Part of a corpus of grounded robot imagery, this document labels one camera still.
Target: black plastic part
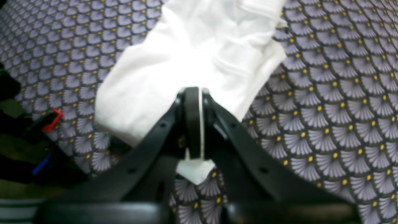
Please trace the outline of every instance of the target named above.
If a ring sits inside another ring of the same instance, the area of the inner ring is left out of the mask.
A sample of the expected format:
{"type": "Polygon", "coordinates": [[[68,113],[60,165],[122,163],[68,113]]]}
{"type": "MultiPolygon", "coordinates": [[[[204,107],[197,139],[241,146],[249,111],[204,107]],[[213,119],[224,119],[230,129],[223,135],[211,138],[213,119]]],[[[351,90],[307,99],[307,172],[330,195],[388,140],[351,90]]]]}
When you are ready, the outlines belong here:
{"type": "Polygon", "coordinates": [[[192,87],[185,90],[184,109],[187,128],[186,144],[191,159],[198,159],[201,148],[199,88],[192,87]]]}
{"type": "Polygon", "coordinates": [[[39,141],[42,141],[46,138],[42,129],[44,128],[44,126],[51,124],[57,116],[57,113],[51,112],[40,117],[31,125],[26,127],[26,129],[22,133],[22,137],[32,144],[36,144],[39,141]]]}
{"type": "Polygon", "coordinates": [[[0,69],[0,101],[15,97],[21,84],[13,79],[6,70],[0,69]]]}
{"type": "MultiPolygon", "coordinates": [[[[170,110],[118,165],[47,201],[35,223],[173,223],[176,219],[167,207],[177,163],[185,151],[178,147],[178,141],[187,135],[186,93],[178,94],[170,110]],[[150,209],[144,213],[148,203],[150,209]]],[[[230,202],[222,212],[221,223],[360,222],[354,205],[286,170],[211,98],[208,90],[202,94],[206,157],[221,170],[230,202]]]]}
{"type": "Polygon", "coordinates": [[[167,206],[156,203],[45,204],[34,221],[37,223],[41,219],[42,224],[167,224],[173,222],[169,210],[167,206]]]}

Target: blue plastic piece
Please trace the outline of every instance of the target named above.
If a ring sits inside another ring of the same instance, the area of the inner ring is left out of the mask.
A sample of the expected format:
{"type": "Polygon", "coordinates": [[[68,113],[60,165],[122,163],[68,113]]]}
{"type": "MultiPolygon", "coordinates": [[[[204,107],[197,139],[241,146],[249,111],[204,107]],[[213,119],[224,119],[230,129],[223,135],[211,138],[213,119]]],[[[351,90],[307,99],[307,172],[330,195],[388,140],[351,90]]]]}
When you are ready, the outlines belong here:
{"type": "Polygon", "coordinates": [[[45,159],[43,159],[37,166],[32,170],[33,175],[37,175],[50,161],[50,157],[52,154],[48,155],[45,159]]]}

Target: white cloth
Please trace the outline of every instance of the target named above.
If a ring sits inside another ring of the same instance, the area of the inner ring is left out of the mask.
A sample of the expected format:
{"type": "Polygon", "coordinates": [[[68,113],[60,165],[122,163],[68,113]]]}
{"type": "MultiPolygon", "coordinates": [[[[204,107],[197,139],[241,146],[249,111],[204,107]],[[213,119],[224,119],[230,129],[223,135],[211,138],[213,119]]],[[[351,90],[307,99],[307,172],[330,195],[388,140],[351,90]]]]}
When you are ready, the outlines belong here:
{"type": "MultiPolygon", "coordinates": [[[[217,103],[242,120],[286,57],[272,40],[284,4],[285,0],[169,0],[144,42],[128,47],[101,85],[96,123],[136,146],[177,93],[192,86],[208,88],[217,103]]],[[[192,167],[201,170],[195,175],[187,171],[189,163],[177,172],[198,184],[214,164],[200,168],[194,163],[192,167]]]]}

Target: red plastic piece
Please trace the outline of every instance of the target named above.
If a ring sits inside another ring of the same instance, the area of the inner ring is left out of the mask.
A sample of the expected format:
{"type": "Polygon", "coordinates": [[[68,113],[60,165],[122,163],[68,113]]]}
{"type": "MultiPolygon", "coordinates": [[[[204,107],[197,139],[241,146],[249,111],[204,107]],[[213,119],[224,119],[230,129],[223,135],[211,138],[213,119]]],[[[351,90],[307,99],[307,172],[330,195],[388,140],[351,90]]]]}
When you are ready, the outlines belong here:
{"type": "Polygon", "coordinates": [[[58,116],[53,120],[53,122],[51,124],[47,124],[46,126],[44,126],[43,131],[46,131],[48,133],[50,133],[55,126],[57,125],[57,123],[61,120],[61,118],[64,116],[64,113],[62,113],[60,110],[53,110],[53,113],[57,113],[58,116]]]}

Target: fan pattern fabric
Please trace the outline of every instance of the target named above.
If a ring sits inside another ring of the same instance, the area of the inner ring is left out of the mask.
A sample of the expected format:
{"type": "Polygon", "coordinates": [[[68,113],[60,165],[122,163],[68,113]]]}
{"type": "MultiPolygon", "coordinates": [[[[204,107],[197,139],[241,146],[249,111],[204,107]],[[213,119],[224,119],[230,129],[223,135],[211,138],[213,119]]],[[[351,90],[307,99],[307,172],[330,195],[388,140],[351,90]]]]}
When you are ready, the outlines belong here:
{"type": "MultiPolygon", "coordinates": [[[[33,119],[61,109],[50,133],[90,176],[128,146],[95,128],[94,101],[123,49],[143,41],[160,0],[8,0],[0,11],[0,61],[22,84],[33,119]]],[[[300,177],[359,205],[366,224],[396,223],[398,4],[395,0],[289,0],[288,58],[243,125],[300,177]]],[[[181,223],[217,223],[222,174],[198,186],[177,177],[170,205],[181,223]]]]}

